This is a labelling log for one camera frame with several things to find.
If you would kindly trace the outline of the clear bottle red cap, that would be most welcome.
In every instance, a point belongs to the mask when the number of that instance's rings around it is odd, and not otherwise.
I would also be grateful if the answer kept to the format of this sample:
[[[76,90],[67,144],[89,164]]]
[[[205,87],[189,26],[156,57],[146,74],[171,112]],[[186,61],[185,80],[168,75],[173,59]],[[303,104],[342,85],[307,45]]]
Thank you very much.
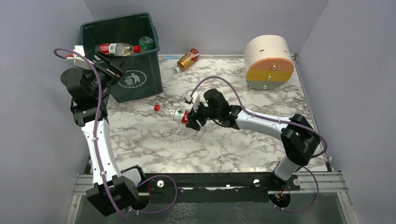
[[[139,45],[129,43],[103,43],[95,47],[95,51],[111,56],[131,56],[141,52]]]

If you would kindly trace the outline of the clear bottle red green label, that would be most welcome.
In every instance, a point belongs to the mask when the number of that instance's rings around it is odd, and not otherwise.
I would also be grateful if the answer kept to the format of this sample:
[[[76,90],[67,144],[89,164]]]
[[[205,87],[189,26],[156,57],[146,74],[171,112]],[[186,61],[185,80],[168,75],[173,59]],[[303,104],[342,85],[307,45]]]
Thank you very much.
[[[186,125],[188,123],[187,115],[190,112],[188,109],[180,107],[166,107],[160,104],[155,104],[154,111],[179,124]]]

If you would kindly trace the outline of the green tinted plastic bottle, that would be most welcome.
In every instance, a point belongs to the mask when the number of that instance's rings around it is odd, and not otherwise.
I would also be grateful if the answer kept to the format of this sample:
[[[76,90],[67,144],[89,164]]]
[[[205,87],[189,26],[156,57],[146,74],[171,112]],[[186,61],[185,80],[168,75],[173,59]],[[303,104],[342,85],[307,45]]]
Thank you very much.
[[[149,36],[142,36],[139,39],[139,47],[141,48],[141,51],[148,51],[152,50],[155,48],[155,42],[154,40],[149,37]]]

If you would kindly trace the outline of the amber red-label bottle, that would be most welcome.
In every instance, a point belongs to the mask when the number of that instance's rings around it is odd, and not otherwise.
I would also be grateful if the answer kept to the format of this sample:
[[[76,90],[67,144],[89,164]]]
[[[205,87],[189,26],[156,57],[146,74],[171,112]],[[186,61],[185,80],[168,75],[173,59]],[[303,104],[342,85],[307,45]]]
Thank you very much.
[[[190,68],[195,62],[198,61],[200,57],[200,52],[197,49],[190,49],[184,56],[182,56],[174,68],[176,73],[185,71]]]

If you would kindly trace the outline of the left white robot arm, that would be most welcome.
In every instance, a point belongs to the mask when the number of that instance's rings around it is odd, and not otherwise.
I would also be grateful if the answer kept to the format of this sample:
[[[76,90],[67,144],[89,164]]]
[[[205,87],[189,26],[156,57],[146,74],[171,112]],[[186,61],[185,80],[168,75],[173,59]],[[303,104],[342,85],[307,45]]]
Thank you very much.
[[[126,218],[126,212],[144,209],[150,195],[139,196],[137,186],[146,179],[142,168],[133,166],[130,177],[125,177],[116,165],[110,142],[105,100],[110,86],[124,75],[120,66],[125,60],[96,52],[101,59],[98,62],[74,50],[68,53],[64,59],[74,59],[76,67],[65,70],[61,82],[72,96],[71,112],[85,136],[92,161],[93,187],[85,192],[87,200],[105,217],[117,212]]]

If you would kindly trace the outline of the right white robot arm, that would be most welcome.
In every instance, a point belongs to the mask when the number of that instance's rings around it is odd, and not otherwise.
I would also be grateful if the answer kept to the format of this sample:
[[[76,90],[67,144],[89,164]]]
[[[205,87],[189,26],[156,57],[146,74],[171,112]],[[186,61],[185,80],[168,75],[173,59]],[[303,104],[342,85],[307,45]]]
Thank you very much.
[[[218,122],[222,127],[236,130],[250,130],[280,140],[286,155],[277,164],[272,176],[279,182],[286,182],[300,167],[309,163],[320,143],[320,137],[300,114],[291,118],[277,118],[230,105],[217,89],[204,93],[205,103],[197,93],[188,92],[186,103],[192,105],[187,115],[186,127],[199,131],[207,121]]]

